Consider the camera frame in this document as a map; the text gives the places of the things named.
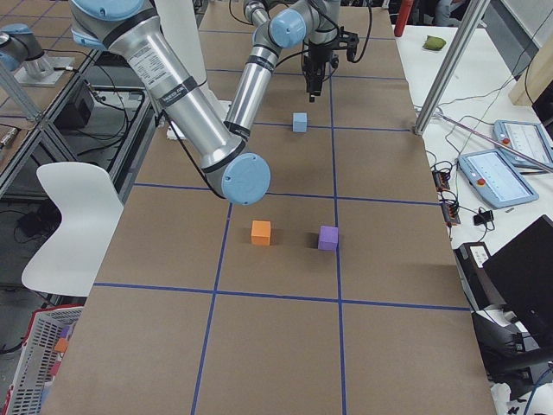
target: black monitor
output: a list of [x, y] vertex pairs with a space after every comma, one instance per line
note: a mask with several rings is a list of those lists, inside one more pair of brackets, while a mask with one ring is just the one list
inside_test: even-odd
[[539, 217], [484, 269], [537, 344], [553, 346], [553, 221]]

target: white table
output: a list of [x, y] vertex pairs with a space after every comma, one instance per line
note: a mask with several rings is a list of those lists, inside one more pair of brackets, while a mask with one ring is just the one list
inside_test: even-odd
[[[420, 26], [408, 26], [404, 35], [397, 39], [397, 45], [404, 64], [405, 75], [410, 85], [410, 94], [415, 105], [422, 105], [436, 73], [446, 55], [448, 46], [454, 38], [454, 28], [429, 28]], [[447, 41], [446, 47], [440, 52], [423, 49], [422, 45], [427, 35], [439, 36]], [[501, 87], [511, 79], [511, 72], [503, 62], [498, 50], [493, 46], [492, 40], [484, 29], [477, 29], [461, 62], [454, 72], [441, 102], [449, 102], [452, 99], [485, 95], [492, 90]], [[457, 101], [451, 105], [444, 105], [444, 113], [451, 118], [461, 119], [465, 115], [471, 115], [493, 123], [497, 119], [517, 121], [539, 122], [536, 114], [530, 107], [515, 106], [511, 104], [508, 93], [515, 81], [512, 80], [498, 93], [492, 93], [485, 98]], [[487, 107], [495, 100], [489, 111]], [[463, 123], [474, 127], [477, 121], [465, 118]], [[454, 163], [457, 157], [456, 151], [445, 141], [444, 137], [453, 126], [444, 120], [433, 119], [424, 132], [426, 148], [436, 154], [438, 161], [448, 160]], [[478, 131], [492, 135], [492, 126], [480, 124]], [[467, 140], [468, 133], [456, 129], [450, 136], [458, 148]], [[472, 136], [464, 149], [463, 154], [479, 150], [491, 149], [492, 146], [481, 138]], [[518, 205], [513, 210], [509, 208], [494, 210], [495, 231], [488, 232], [484, 242], [491, 254], [494, 254], [504, 244], [514, 238], [518, 233], [530, 225], [538, 216], [547, 214], [553, 218], [553, 175], [526, 176], [526, 180], [539, 194], [539, 200], [524, 205]], [[468, 184], [465, 176], [460, 173], [458, 177], [458, 192], [460, 204], [465, 208], [478, 210], [478, 207], [491, 208], [481, 200], [476, 191]], [[473, 213], [461, 210], [461, 225], [452, 230], [452, 247], [456, 248], [464, 242], [480, 239], [484, 227], [473, 225]]]

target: orange block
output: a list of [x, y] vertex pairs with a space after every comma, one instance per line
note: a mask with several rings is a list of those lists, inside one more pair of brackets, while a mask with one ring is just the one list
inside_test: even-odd
[[59, 339], [57, 343], [55, 343], [54, 346], [54, 352], [58, 353], [66, 353], [67, 347], [69, 346], [69, 342], [67, 339]]
[[253, 245], [270, 245], [270, 222], [268, 220], [254, 220], [251, 223], [251, 243]]

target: blue tablet device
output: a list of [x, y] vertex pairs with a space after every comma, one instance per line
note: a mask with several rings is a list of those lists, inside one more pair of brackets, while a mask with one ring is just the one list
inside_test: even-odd
[[[551, 149], [553, 142], [551, 142], [549, 134], [541, 124], [519, 123], [518, 121], [500, 119], [493, 125], [493, 136], [503, 145], [508, 145], [514, 150], [553, 167], [553, 149]], [[534, 166], [522, 157], [515, 156], [505, 149], [499, 149], [517, 167]]]
[[538, 198], [536, 191], [497, 149], [462, 155], [459, 167], [482, 199], [493, 208], [506, 208]]

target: white plastic basket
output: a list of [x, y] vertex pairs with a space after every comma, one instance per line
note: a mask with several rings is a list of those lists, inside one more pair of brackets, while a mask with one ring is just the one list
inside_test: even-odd
[[16, 375], [6, 393], [2, 415], [38, 415], [44, 384], [52, 380], [50, 369], [57, 353], [54, 346], [61, 330], [79, 320], [81, 306], [60, 306], [33, 313], [25, 335]]

